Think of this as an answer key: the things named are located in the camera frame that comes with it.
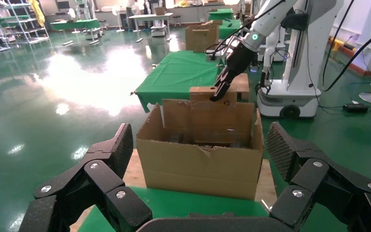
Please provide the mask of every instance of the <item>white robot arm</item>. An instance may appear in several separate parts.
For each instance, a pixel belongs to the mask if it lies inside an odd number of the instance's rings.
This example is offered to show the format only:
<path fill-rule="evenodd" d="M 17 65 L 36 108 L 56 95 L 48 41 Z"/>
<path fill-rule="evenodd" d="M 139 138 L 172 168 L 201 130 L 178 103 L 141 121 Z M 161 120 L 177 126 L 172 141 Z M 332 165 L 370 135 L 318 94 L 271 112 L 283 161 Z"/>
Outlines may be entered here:
<path fill-rule="evenodd" d="M 275 31 L 288 11 L 298 0 L 266 0 L 259 10 L 257 20 L 252 23 L 251 29 L 240 39 L 233 52 L 227 57 L 227 65 L 220 73 L 215 86 L 217 92 L 211 97 L 212 101 L 221 99 L 231 86 L 237 75 L 244 72 L 253 57 L 257 55 L 259 47 L 266 38 Z M 266 73 L 261 76 L 260 86 L 265 87 Z"/>

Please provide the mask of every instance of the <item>cardboard box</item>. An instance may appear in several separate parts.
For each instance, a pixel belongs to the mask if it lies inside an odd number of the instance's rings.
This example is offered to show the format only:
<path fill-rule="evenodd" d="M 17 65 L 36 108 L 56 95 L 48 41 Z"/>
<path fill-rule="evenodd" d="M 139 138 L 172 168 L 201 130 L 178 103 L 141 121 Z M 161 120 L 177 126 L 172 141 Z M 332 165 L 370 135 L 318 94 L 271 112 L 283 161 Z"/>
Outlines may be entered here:
<path fill-rule="evenodd" d="M 254 104 L 236 102 L 235 91 L 221 101 L 206 102 L 215 89 L 200 90 L 198 95 L 198 89 L 192 89 L 191 101 L 163 100 L 139 130 L 137 149 L 146 185 L 253 200 L 264 151 L 259 111 Z M 196 141 L 199 131 L 209 142 Z"/>
<path fill-rule="evenodd" d="M 249 100 L 249 82 L 248 82 L 248 74 L 241 73 L 238 76 L 234 77 L 231 82 L 231 87 L 235 88 L 238 96 L 245 101 Z"/>
<path fill-rule="evenodd" d="M 165 7 L 155 7 L 154 12 L 156 15 L 164 15 L 166 13 L 166 8 Z"/>
<path fill-rule="evenodd" d="M 218 25 L 194 25 L 185 30 L 186 50 L 204 52 L 207 47 L 218 43 Z"/>

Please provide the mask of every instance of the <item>person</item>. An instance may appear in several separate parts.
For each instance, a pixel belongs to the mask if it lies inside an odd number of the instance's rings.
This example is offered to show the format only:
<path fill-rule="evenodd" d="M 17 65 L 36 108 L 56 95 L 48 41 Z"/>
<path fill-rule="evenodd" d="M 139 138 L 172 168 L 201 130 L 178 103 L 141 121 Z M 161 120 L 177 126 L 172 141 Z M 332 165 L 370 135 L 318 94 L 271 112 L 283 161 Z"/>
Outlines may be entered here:
<path fill-rule="evenodd" d="M 133 31 L 136 28 L 136 25 L 134 24 L 134 19 L 129 19 L 130 16 L 133 16 L 133 11 L 131 11 L 131 7 L 134 5 L 134 0 L 128 0 L 127 1 L 127 7 L 126 7 L 126 17 L 127 17 L 127 26 L 129 31 Z"/>
<path fill-rule="evenodd" d="M 143 3 L 143 7 L 144 7 L 144 14 L 146 15 L 151 15 L 151 10 L 150 10 L 150 2 L 149 0 L 145 0 L 144 3 Z M 144 26 L 145 26 L 145 29 L 146 30 L 150 30 L 149 26 L 148 26 L 148 22 L 145 21 L 144 22 Z"/>

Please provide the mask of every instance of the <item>green floor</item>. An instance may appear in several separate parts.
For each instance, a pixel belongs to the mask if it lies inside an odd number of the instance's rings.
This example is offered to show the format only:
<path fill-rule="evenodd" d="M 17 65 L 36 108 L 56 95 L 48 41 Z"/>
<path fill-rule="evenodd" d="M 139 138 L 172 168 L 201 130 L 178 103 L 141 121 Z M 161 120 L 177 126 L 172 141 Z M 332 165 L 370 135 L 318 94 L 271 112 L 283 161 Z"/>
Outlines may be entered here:
<path fill-rule="evenodd" d="M 102 44 L 63 47 L 61 34 L 50 42 L 0 54 L 0 232 L 17 231 L 35 187 L 78 163 L 92 144 L 111 138 L 121 123 L 135 134 L 146 119 L 130 92 L 170 51 L 184 50 L 184 30 L 172 30 L 168 45 L 144 34 L 109 32 Z M 343 67 L 330 63 L 327 82 Z M 275 65 L 276 76 L 283 65 Z M 258 80 L 251 74 L 250 84 Z M 322 96 L 326 106 L 357 100 L 371 81 L 347 72 Z M 318 144 L 334 161 L 371 178 L 371 112 L 346 116 L 318 109 L 314 120 L 280 120 L 293 136 Z M 274 120 L 263 119 L 264 133 Z M 285 183 L 272 166 L 277 192 Z M 306 231 L 346 231 L 327 209 L 316 206 Z"/>

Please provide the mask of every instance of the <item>green tablecloth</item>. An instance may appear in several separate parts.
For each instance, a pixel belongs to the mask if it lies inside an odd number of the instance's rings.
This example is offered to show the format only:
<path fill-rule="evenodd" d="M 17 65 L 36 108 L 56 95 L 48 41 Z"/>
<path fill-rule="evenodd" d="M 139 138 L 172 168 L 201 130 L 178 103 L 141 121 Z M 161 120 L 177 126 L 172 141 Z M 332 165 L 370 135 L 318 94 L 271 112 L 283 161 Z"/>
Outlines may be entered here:
<path fill-rule="evenodd" d="M 53 29 L 55 30 L 68 30 L 68 29 L 75 29 L 75 28 L 99 28 L 99 22 L 97 19 L 85 19 L 85 20 L 77 20 L 76 22 L 61 21 L 56 23 L 51 23 Z"/>
<path fill-rule="evenodd" d="M 229 36 L 231 33 L 239 29 L 240 27 L 241 27 L 241 21 L 239 19 L 231 20 L 231 22 L 223 20 L 223 25 L 220 25 L 220 28 L 219 28 L 219 38 L 222 40 L 225 39 L 227 36 Z"/>
<path fill-rule="evenodd" d="M 211 86 L 217 76 L 217 63 L 207 62 L 205 53 L 169 53 L 146 77 L 135 93 L 146 112 L 147 104 L 162 99 L 189 99 L 190 87 Z"/>
<path fill-rule="evenodd" d="M 233 12 L 232 9 L 218 9 L 215 12 L 210 12 L 210 16 L 208 16 L 208 20 L 221 20 L 221 19 L 233 19 L 232 17 Z"/>
<path fill-rule="evenodd" d="M 188 213 L 221 215 L 234 212 L 236 216 L 267 217 L 261 204 L 254 201 L 213 197 L 152 188 L 131 187 L 153 211 L 153 218 L 187 217 Z M 83 222 L 79 232 L 114 232 L 96 207 Z"/>

